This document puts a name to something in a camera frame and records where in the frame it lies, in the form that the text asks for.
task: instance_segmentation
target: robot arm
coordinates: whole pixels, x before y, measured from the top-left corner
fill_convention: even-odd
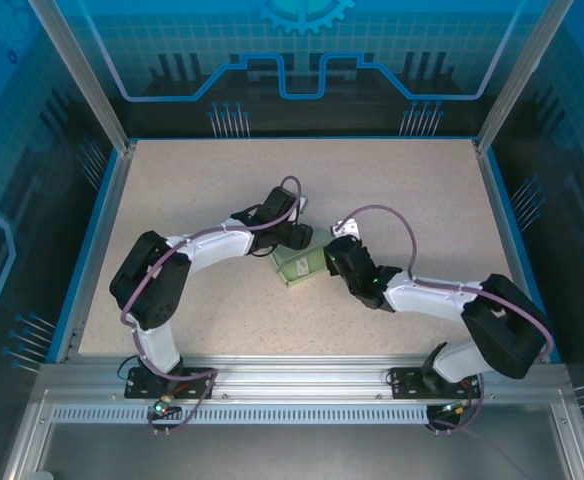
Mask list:
[[[179,305],[188,275],[227,258],[245,256],[279,244],[295,250],[308,246],[312,228],[298,223],[305,206],[303,197],[299,208],[285,221],[258,231],[242,230],[281,217],[293,207],[295,200],[296,195],[283,187],[274,188],[262,205],[231,215],[221,224],[221,229],[193,237],[171,255],[150,280],[134,302],[128,320],[137,326],[138,339],[147,359],[161,372],[178,375],[181,366],[170,318]],[[153,231],[139,237],[110,284],[110,293],[119,308],[126,305],[149,267],[186,238],[187,235],[163,238]]]
[[[356,228],[337,237],[324,249],[331,275],[340,275],[350,293],[369,308],[388,312],[418,312],[464,324],[471,338],[439,345],[421,374],[433,393],[446,385],[495,370],[510,378],[523,378],[545,338],[527,320],[509,309],[468,290],[483,290],[532,314],[544,326],[543,313],[506,277],[493,274],[484,282],[459,284],[410,278],[397,267],[377,266],[359,240]],[[428,285],[448,285],[449,289]]]

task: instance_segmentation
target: enclosure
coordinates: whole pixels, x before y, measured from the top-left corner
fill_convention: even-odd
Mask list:
[[[447,400],[386,375],[463,325],[232,259],[173,319],[211,397],[155,438],[154,401],[124,398],[114,274],[143,232],[218,225],[290,174],[315,233],[381,203],[419,275],[511,278],[556,351],[486,373],[468,434],[435,436]],[[402,226],[364,215],[405,269]],[[584,478],[584,0],[0,0],[0,478],[42,472]]]

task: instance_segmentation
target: gear icon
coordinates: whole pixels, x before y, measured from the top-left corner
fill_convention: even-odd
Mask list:
[[[0,0],[0,39],[11,50],[18,50],[30,29],[26,0]]]
[[[345,9],[354,7],[354,0],[253,0],[252,5],[261,13],[261,20],[270,20],[272,26],[283,27],[304,35],[321,27],[331,28],[334,19],[343,19]]]

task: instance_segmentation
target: speckled tabletop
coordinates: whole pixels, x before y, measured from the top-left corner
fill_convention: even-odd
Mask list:
[[[89,317],[82,355],[134,353],[108,285],[136,239],[216,226],[262,202],[294,174],[302,221],[326,228],[355,208],[401,211],[419,242],[415,273],[450,280],[509,275],[470,140],[294,139],[139,141]],[[357,217],[377,264],[406,267],[410,240],[385,212]],[[269,258],[234,258],[188,278],[172,318],[184,354],[429,353],[467,336],[462,325],[365,308],[327,273],[287,289]]]

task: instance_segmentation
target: small green container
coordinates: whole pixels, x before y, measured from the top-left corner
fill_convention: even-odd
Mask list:
[[[323,271],[327,271],[323,247],[334,240],[330,232],[315,229],[312,241],[305,250],[291,250],[278,246],[272,252],[272,261],[276,272],[281,276],[287,287],[311,278]]]

